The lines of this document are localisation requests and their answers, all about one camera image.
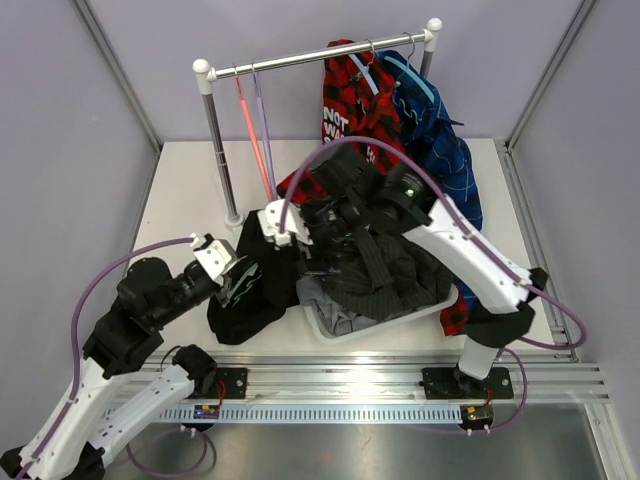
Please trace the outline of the black plain shirt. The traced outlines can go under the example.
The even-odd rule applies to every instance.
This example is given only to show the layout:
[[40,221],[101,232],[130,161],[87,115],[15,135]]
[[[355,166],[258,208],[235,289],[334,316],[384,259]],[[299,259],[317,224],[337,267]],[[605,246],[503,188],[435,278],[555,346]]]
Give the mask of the black plain shirt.
[[223,308],[210,300],[207,319],[217,341],[223,345],[240,345],[279,320],[290,307],[299,304],[296,283],[299,278],[299,251],[293,247],[275,248],[268,243],[259,226],[257,211],[244,222],[236,253],[240,268],[257,264],[262,272],[255,288],[235,307]]

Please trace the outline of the grey shirt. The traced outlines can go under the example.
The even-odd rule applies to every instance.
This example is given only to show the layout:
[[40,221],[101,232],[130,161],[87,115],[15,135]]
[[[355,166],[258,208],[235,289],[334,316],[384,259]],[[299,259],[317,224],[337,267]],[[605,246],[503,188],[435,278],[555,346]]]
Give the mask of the grey shirt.
[[303,277],[296,283],[296,292],[309,323],[324,339],[334,340],[378,324],[378,321],[336,303],[318,279]]

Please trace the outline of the black pinstripe shirt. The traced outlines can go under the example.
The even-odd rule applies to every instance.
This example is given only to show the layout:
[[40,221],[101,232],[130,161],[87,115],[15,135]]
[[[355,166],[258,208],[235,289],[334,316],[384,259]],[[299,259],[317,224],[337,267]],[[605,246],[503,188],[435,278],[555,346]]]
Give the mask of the black pinstripe shirt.
[[435,257],[389,233],[331,246],[322,260],[320,268],[300,279],[320,280],[336,303],[378,323],[443,302],[454,283]]

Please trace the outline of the lilac hanger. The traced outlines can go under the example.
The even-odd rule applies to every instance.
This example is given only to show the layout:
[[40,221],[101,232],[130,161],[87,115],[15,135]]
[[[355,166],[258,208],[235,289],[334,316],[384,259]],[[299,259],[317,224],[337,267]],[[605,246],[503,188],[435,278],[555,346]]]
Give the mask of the lilac hanger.
[[272,193],[272,197],[274,199],[278,199],[273,157],[272,157],[272,151],[271,151],[271,142],[269,138],[269,131],[268,131],[268,125],[267,125],[267,115],[264,108],[260,78],[254,65],[251,65],[251,67],[252,67],[252,78],[253,78],[254,89],[255,89],[255,98],[256,98],[257,110],[258,110],[259,121],[260,121],[260,130],[262,134],[262,145],[263,145],[263,151],[265,155],[264,159],[266,162],[267,179],[269,182],[269,187]]

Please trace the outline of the pink hanger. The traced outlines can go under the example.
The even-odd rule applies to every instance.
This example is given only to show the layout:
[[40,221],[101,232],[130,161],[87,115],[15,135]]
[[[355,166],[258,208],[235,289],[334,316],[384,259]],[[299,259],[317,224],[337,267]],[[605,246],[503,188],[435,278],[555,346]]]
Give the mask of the pink hanger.
[[254,157],[260,172],[261,181],[262,181],[267,199],[269,201],[273,201],[274,192],[273,192],[273,188],[271,186],[270,178],[267,172],[267,164],[266,164],[266,161],[264,160],[262,150],[259,145],[259,141],[256,134],[256,128],[255,128],[252,115],[249,109],[248,101],[247,101],[247,98],[242,86],[242,82],[239,79],[239,75],[237,73],[236,68],[233,68],[233,70],[234,70],[234,82],[235,82],[236,91],[238,94],[241,112],[247,128],[247,132],[249,134],[249,140],[250,140]]

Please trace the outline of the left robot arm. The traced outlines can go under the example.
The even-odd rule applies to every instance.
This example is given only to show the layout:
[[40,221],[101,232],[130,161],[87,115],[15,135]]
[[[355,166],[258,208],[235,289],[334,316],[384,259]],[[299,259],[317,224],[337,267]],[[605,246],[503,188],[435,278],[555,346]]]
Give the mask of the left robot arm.
[[4,472],[12,479],[101,479],[120,451],[168,407],[210,393],[225,397],[216,361],[191,344],[179,348],[148,387],[104,414],[162,344],[163,327],[218,294],[236,264],[193,261],[172,276],[159,258],[135,262],[84,344],[68,392],[33,440],[3,453]]

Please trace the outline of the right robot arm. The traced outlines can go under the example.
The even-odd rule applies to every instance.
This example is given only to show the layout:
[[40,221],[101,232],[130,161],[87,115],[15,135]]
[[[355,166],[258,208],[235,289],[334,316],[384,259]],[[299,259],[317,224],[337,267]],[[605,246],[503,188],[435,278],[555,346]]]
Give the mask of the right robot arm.
[[494,361],[529,332],[548,279],[526,269],[494,247],[405,154],[382,143],[398,159],[386,174],[359,155],[359,137],[346,137],[314,150],[294,174],[298,184],[311,174],[334,200],[346,204],[337,214],[347,232],[360,226],[401,235],[433,255],[477,297],[463,327],[466,341],[455,367],[436,391],[443,398],[473,398],[489,390]]

